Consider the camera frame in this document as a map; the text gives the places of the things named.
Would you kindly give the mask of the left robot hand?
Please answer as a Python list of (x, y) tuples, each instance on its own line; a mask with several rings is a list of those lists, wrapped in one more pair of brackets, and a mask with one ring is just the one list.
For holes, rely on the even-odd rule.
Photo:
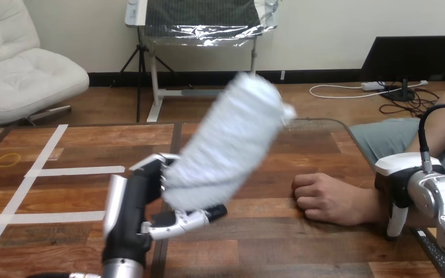
[(171, 153), (153, 154), (135, 164), (129, 178), (111, 176), (103, 221), (104, 267), (119, 267), (129, 261), (145, 266), (145, 255), (153, 241), (183, 235), (226, 216), (227, 208), (220, 204), (195, 211), (160, 213), (147, 221), (146, 205), (161, 197), (162, 171), (178, 158)]

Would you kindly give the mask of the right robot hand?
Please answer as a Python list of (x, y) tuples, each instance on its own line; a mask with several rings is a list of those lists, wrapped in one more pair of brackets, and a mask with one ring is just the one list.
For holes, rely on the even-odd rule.
[(407, 222), (410, 208), (424, 217), (434, 218), (438, 212), (434, 193), (424, 186), (429, 178), (445, 175), (436, 158), (424, 163), (418, 152), (398, 153), (379, 159), (375, 164), (375, 186), (384, 189), (389, 204), (386, 238), (396, 239)]

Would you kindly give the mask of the person's hand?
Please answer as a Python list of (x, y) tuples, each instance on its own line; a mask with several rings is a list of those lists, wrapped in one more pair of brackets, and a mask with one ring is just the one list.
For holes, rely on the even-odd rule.
[(359, 188), (324, 173), (297, 175), (291, 188), (297, 207), (309, 220), (355, 226), (388, 218), (376, 189)]

